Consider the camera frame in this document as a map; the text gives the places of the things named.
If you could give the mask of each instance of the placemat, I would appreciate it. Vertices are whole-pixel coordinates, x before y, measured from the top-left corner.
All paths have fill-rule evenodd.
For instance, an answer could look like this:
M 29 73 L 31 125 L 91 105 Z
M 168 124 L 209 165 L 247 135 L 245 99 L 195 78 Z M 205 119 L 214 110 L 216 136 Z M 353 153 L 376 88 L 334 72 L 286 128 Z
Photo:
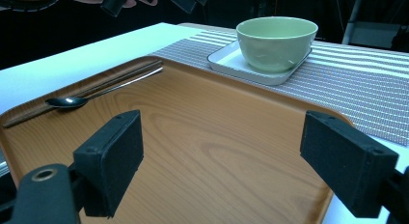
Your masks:
M 151 55 L 212 70 L 207 56 L 235 40 L 232 33 L 203 31 Z M 286 83 L 246 82 L 338 110 L 363 133 L 409 144 L 407 54 L 315 42 L 309 58 Z

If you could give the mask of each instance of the green bowl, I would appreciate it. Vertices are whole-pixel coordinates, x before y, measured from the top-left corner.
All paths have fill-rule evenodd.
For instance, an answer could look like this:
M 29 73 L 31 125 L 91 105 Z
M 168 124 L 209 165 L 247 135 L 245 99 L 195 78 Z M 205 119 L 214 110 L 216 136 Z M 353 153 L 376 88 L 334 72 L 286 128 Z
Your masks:
M 257 70 L 283 72 L 309 52 L 318 26 L 294 17 L 262 17 L 239 23 L 237 39 L 244 59 Z

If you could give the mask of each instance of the wooden tray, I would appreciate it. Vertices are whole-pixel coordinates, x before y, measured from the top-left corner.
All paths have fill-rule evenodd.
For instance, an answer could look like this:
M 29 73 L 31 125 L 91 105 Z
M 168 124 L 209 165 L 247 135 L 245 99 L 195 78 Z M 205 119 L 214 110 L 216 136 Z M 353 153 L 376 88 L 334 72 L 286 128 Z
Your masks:
M 144 57 L 18 106 L 7 120 L 158 58 Z M 163 72 L 10 128 L 0 144 L 16 182 L 72 152 L 112 117 L 141 110 L 145 158 L 113 219 L 83 223 L 317 223 L 332 191 L 300 156 L 305 101 L 161 59 Z

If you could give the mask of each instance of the spoon bowl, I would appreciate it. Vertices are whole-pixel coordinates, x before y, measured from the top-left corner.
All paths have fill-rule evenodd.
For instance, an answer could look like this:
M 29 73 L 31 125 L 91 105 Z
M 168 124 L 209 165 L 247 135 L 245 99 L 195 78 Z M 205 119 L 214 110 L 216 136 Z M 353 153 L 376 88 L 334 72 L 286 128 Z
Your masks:
M 94 98 L 96 98 L 96 97 L 100 97 L 100 96 L 102 96 L 102 95 L 105 95 L 105 94 L 107 94 L 107 93 L 109 93 L 109 92 L 118 90 L 118 89 L 120 89 L 120 88 L 122 88 L 122 87 L 124 87 L 124 86 L 127 86 L 127 85 L 131 84 L 131 83 L 137 82 L 137 81 L 139 81 L 139 80 L 142 80 L 142 79 L 144 79 L 144 78 L 147 78 L 147 77 L 149 77 L 149 76 L 152 76 L 152 75 L 154 75 L 154 74 L 156 74 L 156 73 L 159 73 L 159 72 L 161 72 L 162 70 L 163 70 L 163 68 L 159 68 L 159 69 L 157 69 L 157 70 L 153 70 L 153 71 L 151 71 L 151 72 L 149 72 L 149 73 L 147 73 L 147 74 L 145 74 L 145 75 L 142 75 L 142 76 L 140 76 L 140 77 L 137 77 L 137 78 L 135 78 L 135 79 L 133 79 L 133 80 L 131 80 L 131 81 L 128 81 L 128 82 L 126 82 L 126 83 L 123 83 L 122 85 L 113 87 L 113 88 L 111 88 L 111 89 L 102 91 L 102 92 L 100 92 L 100 93 L 97 93 L 97 94 L 95 94 L 95 95 L 93 95 L 93 96 L 91 96 L 91 97 L 89 97 L 89 98 L 81 98 L 81 97 L 50 98 L 50 99 L 47 99 L 47 100 L 45 101 L 45 103 L 47 103 L 47 104 L 50 105 L 50 106 L 57 107 L 57 108 L 75 108 L 75 107 L 81 107 L 81 106 L 87 104 L 87 102 L 88 102 L 89 100 L 91 100 L 91 99 L 94 99 Z

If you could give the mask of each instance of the dark background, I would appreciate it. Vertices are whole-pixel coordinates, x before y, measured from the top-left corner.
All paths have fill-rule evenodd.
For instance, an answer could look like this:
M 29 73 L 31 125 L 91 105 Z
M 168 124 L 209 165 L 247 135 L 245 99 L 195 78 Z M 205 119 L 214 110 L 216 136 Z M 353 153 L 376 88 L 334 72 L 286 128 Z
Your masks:
M 341 42 L 355 0 L 208 0 L 186 14 L 169 0 L 155 7 L 143 3 L 122 9 L 116 18 L 99 5 L 59 1 L 34 13 L 0 12 L 0 70 L 104 40 L 158 22 L 192 22 L 235 28 L 257 16 L 285 15 L 309 19 L 319 26 L 316 36 L 325 42 Z M 403 23 L 407 3 L 402 0 L 364 0 L 360 19 Z

